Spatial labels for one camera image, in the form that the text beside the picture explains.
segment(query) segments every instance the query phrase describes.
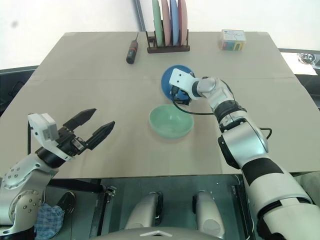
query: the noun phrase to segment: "table surface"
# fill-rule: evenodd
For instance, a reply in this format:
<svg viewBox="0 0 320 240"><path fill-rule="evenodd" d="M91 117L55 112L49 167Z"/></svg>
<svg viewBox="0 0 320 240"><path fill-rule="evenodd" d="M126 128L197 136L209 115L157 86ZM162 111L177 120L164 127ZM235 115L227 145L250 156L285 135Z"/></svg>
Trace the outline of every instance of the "table surface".
<svg viewBox="0 0 320 240"><path fill-rule="evenodd" d="M320 170L320 113L266 32L246 32L242 52L218 48L219 32L190 32L190 52L148 54L139 34L135 63L125 61L136 32L66 33L36 69L0 118L3 176L27 151L27 114L49 113L58 128L78 112L97 108L76 129L88 139L101 125L114 130L93 151L60 167L56 178L234 174L221 154L221 135L213 116L194 116L191 132L177 140L157 136L149 112L170 104L161 76L170 66L186 65L197 77L217 76L260 127L271 127L271 158L289 172ZM204 99L191 111L206 112ZM39 144L32 139L32 150Z"/></svg>

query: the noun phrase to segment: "green bowl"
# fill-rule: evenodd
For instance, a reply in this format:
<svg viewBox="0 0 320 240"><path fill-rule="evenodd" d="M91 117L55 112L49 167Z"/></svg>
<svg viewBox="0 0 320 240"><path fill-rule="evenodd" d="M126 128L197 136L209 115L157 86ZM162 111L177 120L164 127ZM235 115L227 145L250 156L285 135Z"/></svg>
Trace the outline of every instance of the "green bowl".
<svg viewBox="0 0 320 240"><path fill-rule="evenodd" d="M180 111L174 105L161 105L149 114L151 128L161 137L178 139L185 136L194 125L190 114Z"/></svg>

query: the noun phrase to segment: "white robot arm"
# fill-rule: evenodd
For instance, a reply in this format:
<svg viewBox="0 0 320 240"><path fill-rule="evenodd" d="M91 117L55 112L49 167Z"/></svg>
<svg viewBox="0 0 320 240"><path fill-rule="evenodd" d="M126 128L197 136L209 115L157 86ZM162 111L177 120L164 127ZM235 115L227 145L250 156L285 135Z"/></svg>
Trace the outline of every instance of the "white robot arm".
<svg viewBox="0 0 320 240"><path fill-rule="evenodd" d="M0 187L1 240L34 239L34 225L42 193L58 172L58 167L85 149L93 150L115 125L112 121L101 126L87 141L77 137L74 129L87 122L95 111L92 108L78 113L59 130L47 113L28 116L32 134L42 147L19 161L4 175Z"/></svg>
<svg viewBox="0 0 320 240"><path fill-rule="evenodd" d="M257 232L266 240L320 238L320 208L296 180L268 156L268 142L219 78L195 78L174 69L169 80L173 101L178 90L197 100L206 98L221 136L218 143L226 162L241 169L245 189L258 218Z"/></svg>

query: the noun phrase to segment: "screwdriver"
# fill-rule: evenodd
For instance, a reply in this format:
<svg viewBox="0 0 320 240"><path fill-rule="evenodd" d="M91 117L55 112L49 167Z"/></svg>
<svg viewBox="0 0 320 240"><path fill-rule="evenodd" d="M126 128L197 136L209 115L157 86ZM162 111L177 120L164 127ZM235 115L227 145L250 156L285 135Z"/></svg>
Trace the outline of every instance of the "screwdriver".
<svg viewBox="0 0 320 240"><path fill-rule="evenodd" d="M128 54L126 55L125 60L128 64L134 64L134 62L135 62L136 53L138 50L138 42L137 42L138 35L139 35L139 33L136 35L135 40L131 41Z"/></svg>

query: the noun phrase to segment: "plaid cloth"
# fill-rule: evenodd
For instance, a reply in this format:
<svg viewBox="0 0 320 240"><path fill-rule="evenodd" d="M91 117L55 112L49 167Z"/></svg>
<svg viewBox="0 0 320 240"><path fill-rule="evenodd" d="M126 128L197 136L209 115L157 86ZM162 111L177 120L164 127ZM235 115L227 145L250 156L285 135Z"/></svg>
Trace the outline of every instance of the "plaid cloth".
<svg viewBox="0 0 320 240"><path fill-rule="evenodd" d="M34 225L37 240L53 238L61 229L64 221L64 211L59 206L49 206L42 203Z"/></svg>

